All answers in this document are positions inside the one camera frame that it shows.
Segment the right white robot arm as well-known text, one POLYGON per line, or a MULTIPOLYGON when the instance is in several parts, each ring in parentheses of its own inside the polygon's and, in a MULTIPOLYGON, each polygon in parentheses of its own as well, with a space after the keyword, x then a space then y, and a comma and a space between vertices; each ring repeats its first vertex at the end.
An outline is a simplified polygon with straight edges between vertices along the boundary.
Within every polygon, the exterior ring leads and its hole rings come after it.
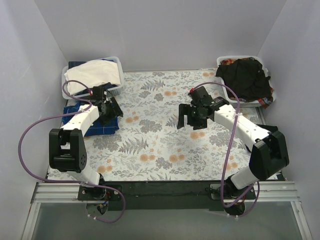
POLYGON ((177 128, 185 125, 194 130, 207 128, 207 120, 227 128, 238 137, 250 152, 248 166, 229 176, 223 193, 237 199, 245 189, 258 181, 265 181, 289 165, 285 136, 276 126, 255 124, 242 115, 223 97, 212 98, 205 87, 189 92, 190 104, 179 104, 177 128))

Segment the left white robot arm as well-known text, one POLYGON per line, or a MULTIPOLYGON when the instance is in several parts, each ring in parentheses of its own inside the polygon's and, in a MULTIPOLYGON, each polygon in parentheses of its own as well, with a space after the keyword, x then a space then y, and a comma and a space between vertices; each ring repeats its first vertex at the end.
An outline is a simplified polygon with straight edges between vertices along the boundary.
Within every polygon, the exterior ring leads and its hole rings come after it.
POLYGON ((49 132, 49 165, 52 169, 68 173, 77 181, 92 184, 89 194, 95 200, 106 196, 106 187, 101 184, 102 176, 87 163, 84 137, 114 134, 118 129, 118 118, 123 116, 116 99, 108 97, 102 86, 92 88, 88 97, 91 105, 79 106, 74 115, 59 129, 49 132))

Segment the blue plaid long sleeve shirt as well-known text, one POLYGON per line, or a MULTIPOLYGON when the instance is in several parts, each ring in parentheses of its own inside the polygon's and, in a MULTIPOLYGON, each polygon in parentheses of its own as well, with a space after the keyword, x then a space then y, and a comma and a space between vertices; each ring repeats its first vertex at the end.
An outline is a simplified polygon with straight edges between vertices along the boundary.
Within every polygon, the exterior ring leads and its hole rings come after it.
MULTIPOLYGON (((80 108, 80 103, 75 105, 65 106, 64 114, 77 112, 80 108)), ((113 135, 119 130, 118 118, 112 119, 108 124, 103 125, 99 120, 96 120, 92 126, 85 133, 85 137, 99 136, 99 135, 113 135)))

